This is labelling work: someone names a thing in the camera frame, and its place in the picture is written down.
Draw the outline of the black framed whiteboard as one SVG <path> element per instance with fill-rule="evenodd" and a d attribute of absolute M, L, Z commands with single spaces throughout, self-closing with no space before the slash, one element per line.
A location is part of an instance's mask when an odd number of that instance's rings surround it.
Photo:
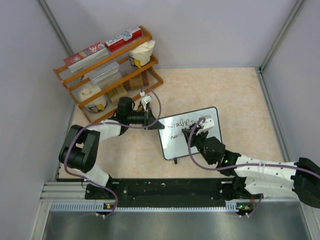
<path fill-rule="evenodd" d="M 173 160 L 185 157 L 189 154 L 188 143 L 183 135 L 182 129 L 190 128 L 199 118 L 210 116 L 213 119 L 214 127 L 209 130 L 209 137 L 216 137 L 222 140 L 218 109 L 214 106 L 161 117 L 159 122 L 164 129 L 158 131 L 162 153 L 165 160 Z"/>

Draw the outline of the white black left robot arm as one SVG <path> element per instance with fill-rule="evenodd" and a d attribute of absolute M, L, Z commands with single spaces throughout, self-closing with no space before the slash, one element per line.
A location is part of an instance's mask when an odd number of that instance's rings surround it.
<path fill-rule="evenodd" d="M 100 142 L 123 135 L 130 125 L 137 125 L 139 129 L 163 130 L 165 126 L 152 113 L 151 101 L 152 96 L 147 94 L 134 109 L 133 99 L 122 97 L 116 111 L 107 120 L 87 127 L 72 125 L 59 152 L 59 162 L 76 170 L 77 176 L 97 184 L 97 194 L 109 198 L 114 187 L 108 183 L 110 175 L 97 164 Z"/>

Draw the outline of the black yellow drink can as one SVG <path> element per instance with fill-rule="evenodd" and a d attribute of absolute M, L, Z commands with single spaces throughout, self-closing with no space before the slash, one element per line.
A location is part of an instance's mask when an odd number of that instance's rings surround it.
<path fill-rule="evenodd" d="M 147 109 L 147 104 L 141 100 L 141 101 L 139 102 L 137 111 L 138 111 L 138 112 L 145 112 L 146 109 Z"/>

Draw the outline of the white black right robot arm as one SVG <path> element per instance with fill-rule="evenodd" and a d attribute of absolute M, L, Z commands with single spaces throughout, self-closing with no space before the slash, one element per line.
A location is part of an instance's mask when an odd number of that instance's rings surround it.
<path fill-rule="evenodd" d="M 195 147 L 208 164 L 206 170 L 233 177 L 231 188 L 237 197 L 283 196 L 320 207 L 320 168 L 312 160 L 300 157 L 297 162 L 272 162 L 247 157 L 227 150 L 196 124 L 182 129 L 182 134 L 187 147 Z"/>

